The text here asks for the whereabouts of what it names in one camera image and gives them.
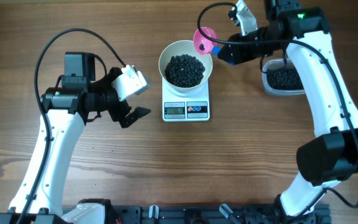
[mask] white scale platform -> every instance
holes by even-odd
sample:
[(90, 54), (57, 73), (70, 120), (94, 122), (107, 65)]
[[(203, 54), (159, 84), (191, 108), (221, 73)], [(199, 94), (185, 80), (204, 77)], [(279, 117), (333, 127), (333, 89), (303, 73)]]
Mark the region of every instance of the white scale platform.
[(162, 82), (162, 119), (166, 122), (209, 120), (208, 81), (182, 93)]

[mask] wooden table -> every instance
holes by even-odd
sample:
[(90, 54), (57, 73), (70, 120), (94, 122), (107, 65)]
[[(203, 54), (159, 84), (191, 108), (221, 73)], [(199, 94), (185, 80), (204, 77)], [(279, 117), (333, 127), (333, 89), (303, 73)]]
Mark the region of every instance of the wooden table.
[[(71, 27), (97, 32), (125, 63), (147, 75), (151, 88), (128, 101), (152, 113), (128, 129), (111, 122), (107, 113), (86, 125), (71, 158), (63, 204), (75, 205), (83, 198), (109, 198), (115, 205), (273, 202), (297, 173), (296, 150), (314, 138), (313, 121), (306, 96), (277, 98), (264, 93), (258, 60), (233, 67), (213, 59), (210, 121), (162, 121), (158, 58), (168, 44), (192, 39), (198, 14), (212, 2), (0, 5), (0, 212), (16, 194), (37, 139), (36, 60), (55, 34)], [(358, 107), (358, 2), (301, 3), (326, 12), (337, 63)], [(247, 4), (259, 26), (267, 25), (263, 3)], [(203, 19), (221, 39), (239, 32), (227, 10), (212, 9)], [(96, 53), (108, 67), (120, 66), (98, 39), (67, 34), (42, 61), (41, 93), (63, 73), (66, 51)], [(99, 64), (96, 69), (99, 79), (103, 69)], [(355, 202), (358, 175), (337, 189)], [(345, 207), (332, 194), (323, 202), (331, 205), (334, 223), (358, 223), (358, 210)]]

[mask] black cable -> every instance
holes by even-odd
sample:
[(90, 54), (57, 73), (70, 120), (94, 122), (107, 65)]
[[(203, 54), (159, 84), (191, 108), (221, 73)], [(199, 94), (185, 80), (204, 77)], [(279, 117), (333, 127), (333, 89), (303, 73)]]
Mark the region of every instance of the black cable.
[[(338, 93), (338, 97), (339, 97), (339, 101), (341, 102), (341, 106), (344, 112), (344, 117), (346, 119), (346, 123), (349, 126), (349, 129), (351, 131), (352, 137), (354, 139), (354, 144), (357, 150), (357, 155), (358, 155), (358, 138), (356, 135), (356, 132), (354, 131), (354, 127), (353, 124), (351, 122), (350, 119), (350, 114), (347, 110), (347, 106), (346, 106), (346, 102), (341, 90), (341, 86), (339, 85), (338, 79), (336, 78), (335, 72), (332, 68), (332, 66), (329, 64), (328, 59), (326, 59), (324, 57), (324, 55), (322, 55), (321, 52), (319, 52), (318, 50), (316, 50), (314, 47), (298, 41), (298, 40), (258, 40), (258, 41), (250, 41), (250, 42), (232, 42), (232, 41), (225, 41), (225, 40), (218, 40), (218, 39), (214, 39), (212, 37), (209, 37), (208, 35), (206, 35), (203, 30), (201, 29), (201, 18), (203, 16), (203, 14), (208, 10), (211, 9), (212, 7), (216, 7), (216, 6), (232, 6), (234, 7), (234, 10), (237, 11), (237, 7), (234, 3), (231, 2), (218, 2), (218, 3), (214, 3), (212, 5), (207, 6), (205, 9), (203, 9), (200, 13), (200, 15), (197, 18), (197, 28), (198, 31), (201, 33), (202, 36), (204, 36), (206, 39), (216, 42), (216, 43), (220, 43), (220, 44), (231, 44), (231, 45), (257, 45), (257, 44), (298, 44), (300, 46), (306, 47), (307, 49), (311, 50), (313, 53), (315, 53), (320, 59), (321, 59), (321, 63), (325, 64), (329, 73), (331, 74), (331, 77), (333, 78), (333, 82), (335, 84), (336, 87), (336, 91)], [(325, 190), (323, 191), (331, 191), (332, 193), (334, 193), (336, 196), (339, 197), (339, 199), (344, 202), (347, 206), (351, 207), (351, 208), (358, 208), (358, 200), (356, 204), (351, 204), (350, 202), (348, 202), (339, 192), (337, 192), (336, 190), (327, 187)]]
[(122, 64), (122, 66), (124, 66), (124, 67), (126, 66), (126, 64), (121, 60), (121, 58), (118, 56), (116, 51), (110, 46), (110, 44), (103, 37), (101, 37), (99, 34), (93, 32), (93, 31), (90, 31), (90, 30), (87, 30), (87, 29), (72, 28), (72, 29), (64, 30), (61, 33), (57, 34), (54, 38), (52, 38), (49, 41), (49, 43), (44, 47), (44, 49), (41, 52), (40, 57), (38, 58), (37, 64), (35, 66), (34, 89), (35, 89), (35, 99), (37, 100), (37, 104), (38, 104), (39, 110), (41, 112), (42, 119), (44, 120), (44, 123), (45, 123), (45, 130), (46, 130), (46, 133), (47, 133), (47, 137), (45, 139), (45, 142), (46, 142), (45, 143), (45, 149), (44, 149), (44, 154), (42, 156), (42, 160), (41, 160), (41, 163), (40, 163), (40, 168), (38, 170), (37, 175), (35, 176), (34, 184), (31, 187), (30, 194), (27, 197), (27, 201), (26, 201), (26, 203), (24, 205), (22, 213), (20, 214), (20, 217), (19, 217), (19, 219), (17, 221), (17, 224), (21, 224), (23, 222), (25, 214), (27, 213), (27, 210), (29, 209), (31, 202), (34, 199), (35, 191), (37, 190), (37, 187), (38, 187), (42, 172), (44, 171), (44, 168), (45, 168), (45, 163), (47, 161), (48, 152), (49, 152), (49, 145), (50, 145), (50, 141), (51, 141), (50, 140), (50, 132), (51, 132), (51, 130), (50, 130), (50, 127), (49, 127), (49, 121), (48, 121), (48, 118), (47, 118), (47, 115), (46, 115), (46, 111), (44, 110), (44, 108), (42, 106), (41, 99), (40, 99), (40, 93), (38, 91), (38, 71), (39, 71), (39, 68), (40, 68), (40, 65), (41, 65), (41, 61), (42, 61), (42, 58), (44, 57), (46, 51), (48, 50), (48, 48), (52, 45), (52, 43), (56, 39), (58, 39), (63, 34), (67, 34), (69, 32), (76, 32), (76, 31), (78, 31), (78, 32), (86, 32), (88, 34), (92, 34), (95, 37), (97, 37), (99, 40), (101, 40), (104, 44), (106, 44), (108, 46), (108, 48), (116, 56), (116, 58)]
[(267, 71), (266, 71), (266, 72), (264, 72), (264, 71), (262, 70), (262, 68), (263, 68), (263, 64), (264, 64), (264, 59), (265, 59), (265, 56), (264, 56), (264, 55), (262, 55), (262, 56), (260, 57), (259, 69), (260, 69), (260, 71), (261, 71), (262, 73), (267, 74)]
[(287, 62), (287, 56), (285, 55), (287, 51), (285, 50), (285, 47), (283, 47), (283, 61), (284, 61), (284, 67), (287, 68), (288, 62)]
[(59, 77), (57, 77), (57, 81), (56, 81), (55, 88), (58, 88), (58, 87), (59, 87), (60, 80), (62, 80), (63, 76), (64, 76), (64, 75), (59, 75)]
[(103, 65), (103, 68), (104, 68), (104, 76), (106, 77), (107, 76), (107, 69), (106, 69), (106, 65), (104, 64), (103, 60), (99, 57), (99, 55), (94, 55), (94, 57), (96, 59), (98, 59), (100, 61), (100, 63)]
[(87, 119), (86, 122), (90, 123), (90, 122), (95, 121), (97, 118), (101, 118), (101, 117), (102, 117), (102, 115), (100, 114), (100, 111), (97, 111), (97, 115), (92, 119)]

